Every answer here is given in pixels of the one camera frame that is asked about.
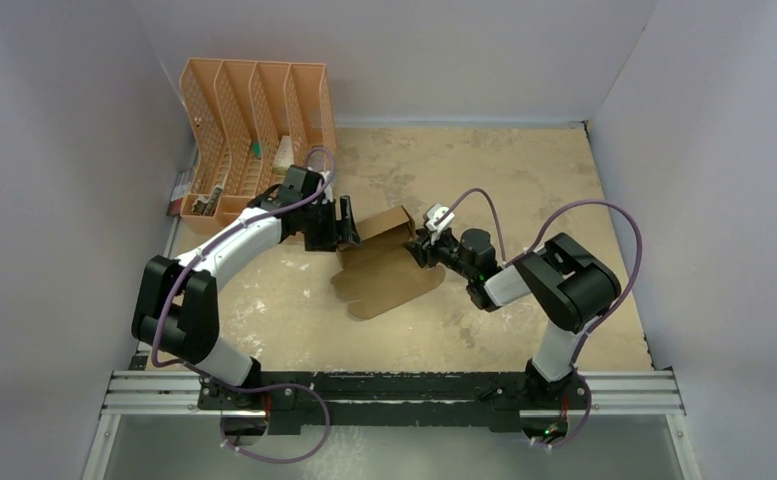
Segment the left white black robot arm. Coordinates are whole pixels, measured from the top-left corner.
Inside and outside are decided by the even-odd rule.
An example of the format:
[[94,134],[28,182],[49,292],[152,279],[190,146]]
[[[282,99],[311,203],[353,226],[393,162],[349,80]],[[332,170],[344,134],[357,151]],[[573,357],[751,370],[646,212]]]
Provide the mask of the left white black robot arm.
[[299,234],[308,252],[335,252],[361,242],[352,201],[331,191],[332,172],[293,166],[284,180],[247,202],[223,230],[193,252],[155,256],[144,267],[131,334],[177,363],[223,383],[236,408],[261,399],[261,365],[225,340],[218,296],[249,263]]

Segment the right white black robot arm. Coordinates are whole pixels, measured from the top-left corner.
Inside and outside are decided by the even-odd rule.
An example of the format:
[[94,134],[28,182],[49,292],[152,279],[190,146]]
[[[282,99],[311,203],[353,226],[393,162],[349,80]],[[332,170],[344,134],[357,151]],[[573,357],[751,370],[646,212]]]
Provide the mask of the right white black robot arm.
[[623,293],[618,277],[564,233],[508,266],[498,263],[489,232],[477,228],[459,238],[451,229],[434,236],[420,228],[403,247],[420,268],[442,265],[465,279],[468,296],[480,310],[493,312],[525,296],[535,298],[548,323],[526,364],[524,386],[528,399],[540,407],[563,396],[591,323],[609,313]]

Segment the orange plastic file organizer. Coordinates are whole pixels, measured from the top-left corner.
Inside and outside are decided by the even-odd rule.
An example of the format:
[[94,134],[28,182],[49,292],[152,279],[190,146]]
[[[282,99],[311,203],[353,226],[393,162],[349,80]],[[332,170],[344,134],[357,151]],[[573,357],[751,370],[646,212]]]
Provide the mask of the orange plastic file organizer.
[[328,68],[323,63],[190,58],[179,86],[198,149],[182,222],[213,235],[282,174],[285,146],[293,162],[309,151],[337,150]]

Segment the brown cardboard box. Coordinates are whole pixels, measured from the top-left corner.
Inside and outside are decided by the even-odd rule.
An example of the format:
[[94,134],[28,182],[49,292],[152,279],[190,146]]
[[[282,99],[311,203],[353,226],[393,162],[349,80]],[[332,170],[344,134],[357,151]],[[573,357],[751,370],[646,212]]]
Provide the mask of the brown cardboard box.
[[404,244],[416,223],[402,206],[357,221],[361,243],[337,252],[340,272],[331,280],[336,297],[358,320],[370,320],[439,287],[441,266],[422,268]]

